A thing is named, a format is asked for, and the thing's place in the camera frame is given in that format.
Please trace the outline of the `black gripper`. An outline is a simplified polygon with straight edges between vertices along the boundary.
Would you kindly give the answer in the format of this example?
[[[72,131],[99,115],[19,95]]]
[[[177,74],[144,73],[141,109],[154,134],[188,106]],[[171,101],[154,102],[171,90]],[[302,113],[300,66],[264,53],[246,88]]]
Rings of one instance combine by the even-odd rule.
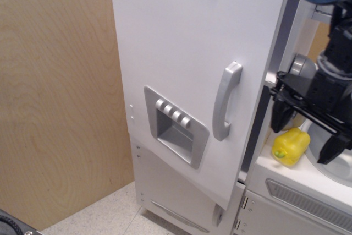
[[[275,133],[283,130],[294,112],[331,133],[317,163],[328,164],[345,150],[351,151],[351,81],[333,78],[321,70],[312,79],[279,71],[270,94]]]

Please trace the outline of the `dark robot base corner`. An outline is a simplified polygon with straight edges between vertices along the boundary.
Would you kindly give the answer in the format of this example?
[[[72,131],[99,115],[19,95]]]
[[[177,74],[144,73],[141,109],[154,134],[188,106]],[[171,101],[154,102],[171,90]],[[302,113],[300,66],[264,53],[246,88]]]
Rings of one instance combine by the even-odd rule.
[[[42,235],[37,229],[1,210],[1,235]]]

